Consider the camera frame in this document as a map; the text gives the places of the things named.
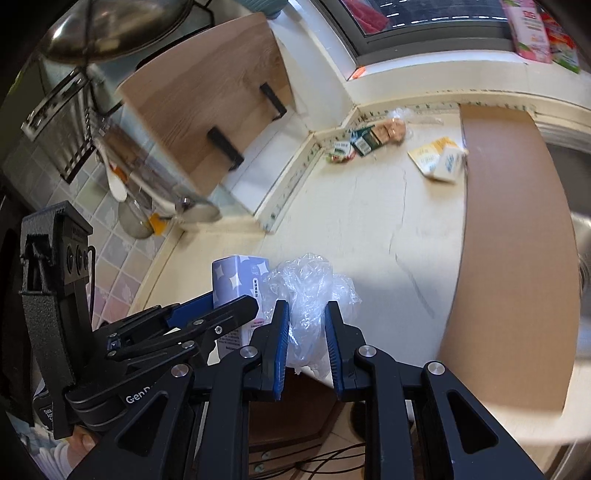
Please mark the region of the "person left hand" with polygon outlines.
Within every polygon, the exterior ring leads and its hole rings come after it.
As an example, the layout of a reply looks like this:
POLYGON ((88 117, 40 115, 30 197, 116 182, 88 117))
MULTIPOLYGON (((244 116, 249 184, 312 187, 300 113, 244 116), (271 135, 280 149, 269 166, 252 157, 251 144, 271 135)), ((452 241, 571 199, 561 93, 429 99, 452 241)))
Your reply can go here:
POLYGON ((53 451, 56 466, 63 478, 67 478, 73 469, 97 445, 99 437, 82 428, 75 426, 71 436, 58 441, 53 451))

